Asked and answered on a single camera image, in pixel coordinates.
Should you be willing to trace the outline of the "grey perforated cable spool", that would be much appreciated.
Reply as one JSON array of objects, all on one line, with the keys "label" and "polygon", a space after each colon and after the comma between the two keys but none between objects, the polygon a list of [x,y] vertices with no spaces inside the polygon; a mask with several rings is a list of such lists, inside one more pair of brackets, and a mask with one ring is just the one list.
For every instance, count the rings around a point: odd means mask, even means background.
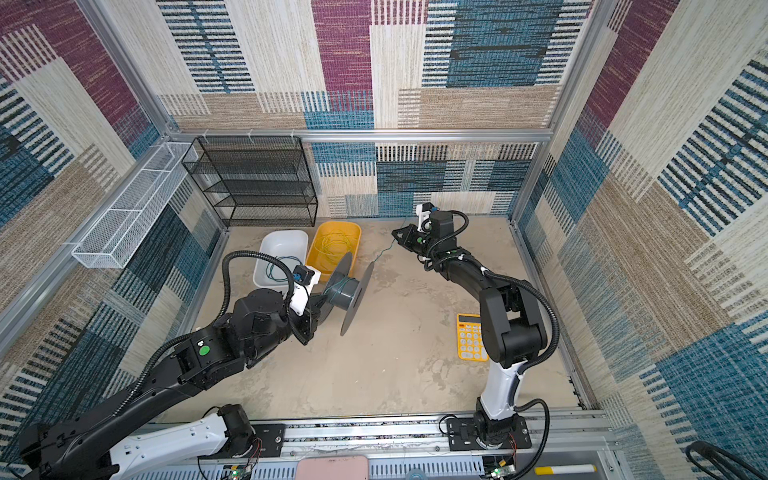
[{"label": "grey perforated cable spool", "polygon": [[341,336],[348,332],[359,310],[375,266],[374,262],[369,263],[362,278],[356,279],[350,276],[352,263],[353,255],[347,252],[331,274],[323,291],[328,305],[345,311]]}]

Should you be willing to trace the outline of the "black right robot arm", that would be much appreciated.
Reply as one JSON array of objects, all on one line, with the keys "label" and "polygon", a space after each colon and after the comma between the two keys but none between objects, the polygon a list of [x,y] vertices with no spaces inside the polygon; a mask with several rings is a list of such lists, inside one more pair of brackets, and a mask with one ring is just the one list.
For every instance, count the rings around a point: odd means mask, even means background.
[{"label": "black right robot arm", "polygon": [[521,430],[520,413],[526,407],[517,401],[525,374],[557,349],[557,315],[529,282],[493,272],[457,244],[469,226],[466,214],[430,202],[417,206],[416,214],[417,224],[396,229],[392,236],[417,255],[425,270],[462,287],[478,301],[480,336],[492,365],[472,427],[478,447],[500,448]]}]

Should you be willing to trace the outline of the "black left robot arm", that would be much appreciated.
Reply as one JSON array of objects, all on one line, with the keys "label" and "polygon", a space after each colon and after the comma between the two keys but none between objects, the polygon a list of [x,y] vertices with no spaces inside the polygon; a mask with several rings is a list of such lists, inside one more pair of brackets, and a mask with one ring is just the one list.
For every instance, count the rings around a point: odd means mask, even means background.
[{"label": "black left robot arm", "polygon": [[[259,288],[233,301],[230,264],[240,258],[281,270],[286,292]],[[320,280],[313,268],[238,250],[223,258],[221,271],[222,307],[210,324],[166,341],[134,383],[89,411],[22,432],[19,455],[27,478],[131,479],[192,457],[255,452],[257,436],[239,404],[225,404],[178,427],[137,432],[171,407],[256,366],[288,338],[308,344],[324,320],[326,297],[312,291]]]}]

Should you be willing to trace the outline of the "yellow plastic bin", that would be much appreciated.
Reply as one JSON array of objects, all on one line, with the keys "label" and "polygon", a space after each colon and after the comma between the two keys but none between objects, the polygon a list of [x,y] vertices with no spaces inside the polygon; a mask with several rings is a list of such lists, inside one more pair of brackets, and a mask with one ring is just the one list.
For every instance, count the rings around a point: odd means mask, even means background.
[{"label": "yellow plastic bin", "polygon": [[306,263],[320,271],[321,283],[329,280],[347,252],[352,253],[352,265],[355,265],[361,237],[362,228],[353,222],[327,221],[318,227]]}]

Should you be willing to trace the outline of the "white plastic bin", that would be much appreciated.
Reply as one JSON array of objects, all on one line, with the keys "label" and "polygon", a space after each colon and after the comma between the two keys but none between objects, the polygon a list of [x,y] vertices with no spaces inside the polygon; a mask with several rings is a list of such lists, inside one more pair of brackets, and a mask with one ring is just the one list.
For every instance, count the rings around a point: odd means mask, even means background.
[{"label": "white plastic bin", "polygon": [[[260,245],[261,253],[270,255],[284,263],[290,271],[304,264],[309,247],[309,236],[302,230],[279,230],[265,236]],[[258,259],[252,280],[257,288],[268,288],[286,293],[288,282],[286,274],[274,264]]]}]

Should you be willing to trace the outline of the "yellow calculator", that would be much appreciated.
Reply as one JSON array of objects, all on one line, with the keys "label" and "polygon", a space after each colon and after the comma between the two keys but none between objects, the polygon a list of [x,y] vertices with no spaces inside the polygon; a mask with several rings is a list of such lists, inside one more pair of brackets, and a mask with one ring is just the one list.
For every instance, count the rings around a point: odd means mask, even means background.
[{"label": "yellow calculator", "polygon": [[476,314],[456,317],[457,355],[460,360],[486,362],[489,360],[482,340],[481,318]]}]

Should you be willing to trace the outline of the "yellow white marker pen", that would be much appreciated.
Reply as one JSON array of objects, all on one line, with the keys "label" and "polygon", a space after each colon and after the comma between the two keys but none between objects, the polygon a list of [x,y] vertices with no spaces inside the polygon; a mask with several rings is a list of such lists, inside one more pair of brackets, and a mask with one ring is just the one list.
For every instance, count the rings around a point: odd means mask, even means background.
[{"label": "yellow white marker pen", "polygon": [[594,464],[576,464],[535,467],[534,472],[537,476],[576,475],[597,473],[598,469]]}]

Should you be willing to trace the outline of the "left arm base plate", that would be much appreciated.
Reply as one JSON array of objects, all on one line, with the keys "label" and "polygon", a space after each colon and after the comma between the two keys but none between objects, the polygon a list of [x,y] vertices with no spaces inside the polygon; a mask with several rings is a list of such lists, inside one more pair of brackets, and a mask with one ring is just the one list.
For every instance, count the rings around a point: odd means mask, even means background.
[{"label": "left arm base plate", "polygon": [[255,460],[259,458],[276,458],[281,455],[285,431],[287,425],[284,423],[266,423],[251,424],[253,433],[243,442],[244,450],[237,452],[230,446],[225,445],[220,451],[202,456],[204,460],[223,460],[234,459]]}]

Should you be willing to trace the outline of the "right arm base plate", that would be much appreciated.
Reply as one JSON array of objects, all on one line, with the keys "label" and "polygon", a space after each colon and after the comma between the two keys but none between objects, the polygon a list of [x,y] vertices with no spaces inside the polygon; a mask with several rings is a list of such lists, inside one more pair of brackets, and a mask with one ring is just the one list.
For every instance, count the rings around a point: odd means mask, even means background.
[{"label": "right arm base plate", "polygon": [[526,420],[513,415],[504,420],[450,417],[441,422],[451,451],[528,449],[532,447]]}]

